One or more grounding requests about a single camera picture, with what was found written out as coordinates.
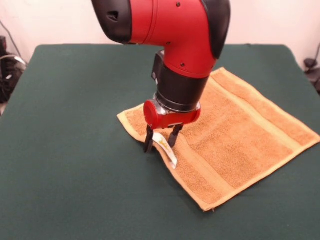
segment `towel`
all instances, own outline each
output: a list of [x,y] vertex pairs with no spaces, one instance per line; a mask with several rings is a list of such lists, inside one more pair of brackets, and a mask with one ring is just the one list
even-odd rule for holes
[[[211,73],[200,103],[199,120],[184,126],[173,148],[175,169],[161,146],[153,146],[203,211],[214,210],[320,142],[308,126],[223,67]],[[143,104],[117,117],[135,140],[145,141]],[[168,139],[171,131],[155,132]]]

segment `table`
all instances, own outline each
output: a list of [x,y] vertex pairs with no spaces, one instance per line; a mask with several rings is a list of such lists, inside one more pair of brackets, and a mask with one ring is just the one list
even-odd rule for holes
[[[0,120],[1,240],[318,240],[317,145],[202,212],[116,115],[152,97],[159,47],[39,46]],[[320,98],[283,45],[227,45],[225,67],[320,133]]]

